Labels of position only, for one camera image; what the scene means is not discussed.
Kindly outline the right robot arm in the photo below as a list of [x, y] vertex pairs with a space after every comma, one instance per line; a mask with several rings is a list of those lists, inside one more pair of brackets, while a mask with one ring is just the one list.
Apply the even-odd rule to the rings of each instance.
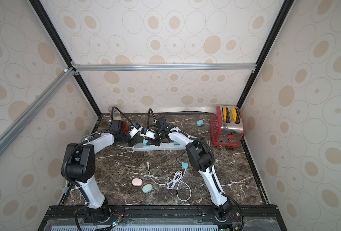
[[216, 175], [215, 157], [207, 141], [202, 137], [195, 137], [183, 132], [180, 128], [170, 126], [166, 118], [156, 117], [153, 110], [148, 109], [148, 118], [154, 118], [157, 133], [149, 137], [148, 144], [159, 146], [162, 139], [169, 139], [186, 149], [191, 167], [200, 173], [209, 191], [211, 201], [215, 206], [215, 216], [220, 221], [225, 221], [230, 215], [234, 215], [243, 224], [244, 214], [240, 205], [228, 196]]

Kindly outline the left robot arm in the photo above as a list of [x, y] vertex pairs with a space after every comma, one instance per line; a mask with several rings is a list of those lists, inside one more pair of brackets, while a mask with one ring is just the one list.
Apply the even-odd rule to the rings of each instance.
[[120, 109], [112, 107], [110, 125], [106, 132], [99, 132], [91, 138], [66, 147], [61, 174], [83, 195], [83, 210], [107, 217], [111, 214], [107, 199], [94, 178], [95, 155], [106, 147], [121, 142], [126, 142], [130, 148], [141, 143], [141, 129], [141, 125], [134, 124]]

